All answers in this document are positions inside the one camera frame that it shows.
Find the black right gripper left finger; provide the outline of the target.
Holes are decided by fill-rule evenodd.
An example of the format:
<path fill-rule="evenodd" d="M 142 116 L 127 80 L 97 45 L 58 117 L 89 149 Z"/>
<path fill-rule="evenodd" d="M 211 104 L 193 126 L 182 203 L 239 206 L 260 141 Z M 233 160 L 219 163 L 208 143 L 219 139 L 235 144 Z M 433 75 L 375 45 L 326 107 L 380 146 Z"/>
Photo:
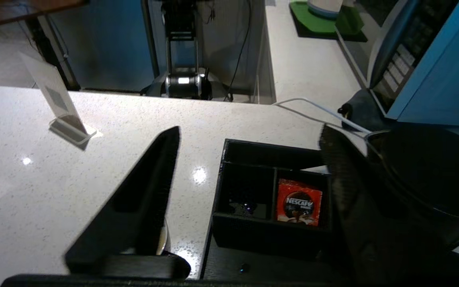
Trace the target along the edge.
<path fill-rule="evenodd" d="M 180 127 L 162 131 L 65 254 L 71 273 L 94 273 L 109 256 L 133 249 L 155 256 L 180 147 Z"/>

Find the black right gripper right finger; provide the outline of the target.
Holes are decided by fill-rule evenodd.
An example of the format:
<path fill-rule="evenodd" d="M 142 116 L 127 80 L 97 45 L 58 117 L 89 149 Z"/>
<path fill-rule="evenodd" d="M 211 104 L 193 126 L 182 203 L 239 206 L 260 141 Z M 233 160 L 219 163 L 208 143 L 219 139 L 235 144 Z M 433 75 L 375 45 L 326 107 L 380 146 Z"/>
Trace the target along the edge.
<path fill-rule="evenodd" d="M 459 287 L 459 263 L 440 234 L 342 132 L 324 125 L 321 156 L 358 283 Z"/>

